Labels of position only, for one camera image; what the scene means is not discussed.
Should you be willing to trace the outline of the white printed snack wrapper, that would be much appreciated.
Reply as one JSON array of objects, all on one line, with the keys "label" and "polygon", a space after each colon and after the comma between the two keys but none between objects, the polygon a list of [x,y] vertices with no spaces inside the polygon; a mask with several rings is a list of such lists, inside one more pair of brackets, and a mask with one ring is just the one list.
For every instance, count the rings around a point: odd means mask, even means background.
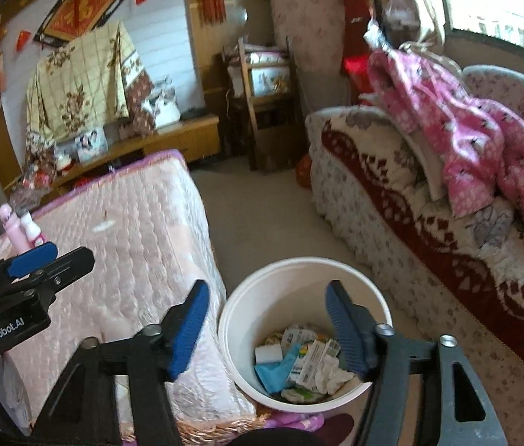
[{"label": "white printed snack wrapper", "polygon": [[289,385],[313,390],[316,387],[316,372],[326,356],[337,358],[341,351],[340,344],[334,340],[314,340],[303,344],[287,377]]}]

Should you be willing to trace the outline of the white paper trash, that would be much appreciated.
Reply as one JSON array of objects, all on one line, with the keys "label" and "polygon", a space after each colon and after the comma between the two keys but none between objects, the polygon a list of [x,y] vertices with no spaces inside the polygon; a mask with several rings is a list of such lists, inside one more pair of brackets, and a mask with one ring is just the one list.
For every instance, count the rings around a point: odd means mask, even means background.
[{"label": "white paper trash", "polygon": [[313,392],[323,396],[334,396],[341,387],[355,375],[340,368],[340,361],[332,356],[325,355],[316,367],[313,376]]}]

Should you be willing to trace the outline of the blue snack bag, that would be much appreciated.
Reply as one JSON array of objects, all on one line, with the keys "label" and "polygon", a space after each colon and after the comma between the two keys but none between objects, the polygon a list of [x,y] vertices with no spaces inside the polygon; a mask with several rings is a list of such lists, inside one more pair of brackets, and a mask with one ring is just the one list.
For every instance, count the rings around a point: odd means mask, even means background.
[{"label": "blue snack bag", "polygon": [[287,351],[283,351],[282,362],[268,363],[267,365],[256,365],[255,363],[254,371],[268,395],[278,394],[289,386],[287,377],[299,348],[300,343],[295,343]]}]

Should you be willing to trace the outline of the white trash bucket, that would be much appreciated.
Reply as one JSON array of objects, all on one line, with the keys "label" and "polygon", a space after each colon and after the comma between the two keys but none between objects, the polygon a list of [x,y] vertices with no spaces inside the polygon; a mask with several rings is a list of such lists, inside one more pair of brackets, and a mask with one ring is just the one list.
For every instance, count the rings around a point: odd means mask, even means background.
[{"label": "white trash bucket", "polygon": [[326,258],[300,257],[272,263],[247,277],[222,311],[219,344],[235,384],[250,400],[272,410],[318,414],[354,402],[371,385],[351,379],[314,404],[292,404],[268,394],[255,371],[255,349],[272,339],[287,352],[292,344],[336,336],[324,295],[330,281],[342,283],[351,300],[379,323],[392,323],[387,302],[374,283],[353,267]]}]

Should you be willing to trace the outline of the small white pink bottle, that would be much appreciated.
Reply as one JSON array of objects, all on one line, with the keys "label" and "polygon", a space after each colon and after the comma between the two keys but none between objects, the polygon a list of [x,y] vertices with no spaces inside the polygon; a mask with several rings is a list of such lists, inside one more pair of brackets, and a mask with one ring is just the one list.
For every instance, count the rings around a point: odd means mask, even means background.
[{"label": "small white pink bottle", "polygon": [[20,221],[30,247],[37,248],[46,242],[40,226],[33,220],[31,213],[20,216]]}]

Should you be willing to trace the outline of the pink water bottle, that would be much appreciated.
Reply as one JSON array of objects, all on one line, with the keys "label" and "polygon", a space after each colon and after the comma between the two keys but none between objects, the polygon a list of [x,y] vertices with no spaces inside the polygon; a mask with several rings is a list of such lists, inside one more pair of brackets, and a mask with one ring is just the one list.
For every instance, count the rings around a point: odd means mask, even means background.
[{"label": "pink water bottle", "polygon": [[20,229],[20,220],[8,203],[3,203],[2,206],[0,206],[0,220],[5,230],[5,235],[8,237],[8,240],[10,240],[13,249],[17,254],[23,253],[24,234]]}]

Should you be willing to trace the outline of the pink quilted table cover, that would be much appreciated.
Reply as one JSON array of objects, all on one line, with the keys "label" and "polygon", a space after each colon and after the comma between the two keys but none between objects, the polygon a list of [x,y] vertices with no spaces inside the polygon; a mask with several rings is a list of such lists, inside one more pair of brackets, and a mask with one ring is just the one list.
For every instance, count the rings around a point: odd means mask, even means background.
[{"label": "pink quilted table cover", "polygon": [[65,364],[88,336],[133,336],[181,303],[197,280],[211,299],[187,370],[167,385],[182,440],[223,443],[261,427],[231,379],[218,341],[227,298],[200,193],[182,158],[165,151],[57,199],[34,215],[61,253],[79,246],[94,270],[51,305],[51,325],[0,358],[0,403],[15,425],[37,420]]}]

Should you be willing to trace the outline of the framed photo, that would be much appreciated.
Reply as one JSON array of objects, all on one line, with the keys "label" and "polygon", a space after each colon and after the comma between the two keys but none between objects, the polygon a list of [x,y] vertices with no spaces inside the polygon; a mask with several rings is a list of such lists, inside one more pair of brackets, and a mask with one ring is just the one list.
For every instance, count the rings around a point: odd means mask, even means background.
[{"label": "framed photo", "polygon": [[81,163],[92,161],[105,154],[108,142],[103,128],[96,128],[75,137],[78,161]]}]

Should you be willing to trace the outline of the floral sofa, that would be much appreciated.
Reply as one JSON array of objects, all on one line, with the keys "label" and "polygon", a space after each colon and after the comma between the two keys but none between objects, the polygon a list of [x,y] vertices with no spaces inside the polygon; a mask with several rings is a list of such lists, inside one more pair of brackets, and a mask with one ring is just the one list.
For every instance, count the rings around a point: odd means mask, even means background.
[{"label": "floral sofa", "polygon": [[423,334],[460,341],[524,445],[524,227],[510,203],[454,217],[380,110],[322,109],[305,126],[317,212]]}]

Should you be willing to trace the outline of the wooden low cabinet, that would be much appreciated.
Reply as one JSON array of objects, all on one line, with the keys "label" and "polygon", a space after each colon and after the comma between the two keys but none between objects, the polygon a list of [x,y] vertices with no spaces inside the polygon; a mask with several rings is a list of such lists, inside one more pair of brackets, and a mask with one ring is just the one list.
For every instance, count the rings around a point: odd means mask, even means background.
[{"label": "wooden low cabinet", "polygon": [[77,163],[64,176],[54,179],[54,186],[64,186],[100,166],[136,152],[140,152],[141,156],[147,156],[163,150],[175,149],[182,154],[186,162],[215,156],[221,152],[219,122],[217,115],[208,114],[197,119],[179,121],[158,129],[146,137],[136,136],[115,142],[104,154],[85,164]]}]

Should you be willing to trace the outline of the yellow floral hanging cloth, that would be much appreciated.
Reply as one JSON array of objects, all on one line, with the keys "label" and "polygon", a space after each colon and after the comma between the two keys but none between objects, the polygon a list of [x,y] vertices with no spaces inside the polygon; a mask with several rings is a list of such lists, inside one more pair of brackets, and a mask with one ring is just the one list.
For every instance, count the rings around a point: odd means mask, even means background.
[{"label": "yellow floral hanging cloth", "polygon": [[38,62],[26,89],[27,143],[61,143],[120,122],[148,134],[153,119],[142,104],[153,88],[124,23],[107,23]]}]

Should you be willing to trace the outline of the pink patterned blanket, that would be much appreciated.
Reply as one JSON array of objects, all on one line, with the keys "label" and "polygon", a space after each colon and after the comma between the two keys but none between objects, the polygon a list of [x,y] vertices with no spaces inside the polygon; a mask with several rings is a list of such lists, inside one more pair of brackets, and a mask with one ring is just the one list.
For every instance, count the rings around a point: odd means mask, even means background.
[{"label": "pink patterned blanket", "polygon": [[502,193],[524,220],[524,120],[504,105],[470,95],[451,72],[422,56],[373,51],[368,76],[380,107],[399,129],[422,133],[442,161],[456,217]]}]

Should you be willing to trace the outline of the wooden shelf rack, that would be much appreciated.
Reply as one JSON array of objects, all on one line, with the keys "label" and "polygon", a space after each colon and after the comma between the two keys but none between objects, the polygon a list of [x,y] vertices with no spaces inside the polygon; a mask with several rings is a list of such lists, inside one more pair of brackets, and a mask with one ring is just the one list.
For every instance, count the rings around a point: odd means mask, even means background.
[{"label": "wooden shelf rack", "polygon": [[307,140],[291,42],[258,45],[241,36],[223,53],[223,63],[230,84],[227,116],[241,123],[250,168],[275,172],[294,167]]}]

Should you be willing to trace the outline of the red framed wall picture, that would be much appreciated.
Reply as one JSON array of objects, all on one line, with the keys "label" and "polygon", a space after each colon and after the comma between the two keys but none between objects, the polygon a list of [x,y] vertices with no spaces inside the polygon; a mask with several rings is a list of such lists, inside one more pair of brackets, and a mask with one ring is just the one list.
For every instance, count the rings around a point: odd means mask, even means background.
[{"label": "red framed wall picture", "polygon": [[61,47],[103,26],[125,0],[57,0],[33,40]]}]

